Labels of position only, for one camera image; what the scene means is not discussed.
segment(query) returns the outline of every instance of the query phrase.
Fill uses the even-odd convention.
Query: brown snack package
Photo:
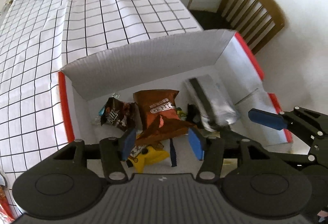
[[[170,119],[157,115],[155,120],[136,139],[136,145],[149,145],[159,141],[174,138],[188,132],[194,124],[180,119]]]
[[[125,103],[114,97],[109,97],[105,110],[100,118],[100,123],[108,123],[112,126],[126,131],[128,128],[134,128],[136,122],[134,115],[136,112],[136,103]]]
[[[160,114],[169,119],[179,120],[175,109],[174,99],[179,91],[176,90],[144,90],[133,94],[140,112],[142,130],[146,130]]]

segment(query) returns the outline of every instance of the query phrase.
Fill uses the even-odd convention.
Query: tablecloth
[[[0,29],[0,165],[15,179],[67,144],[57,72],[105,49],[201,27],[180,0],[14,0]]]

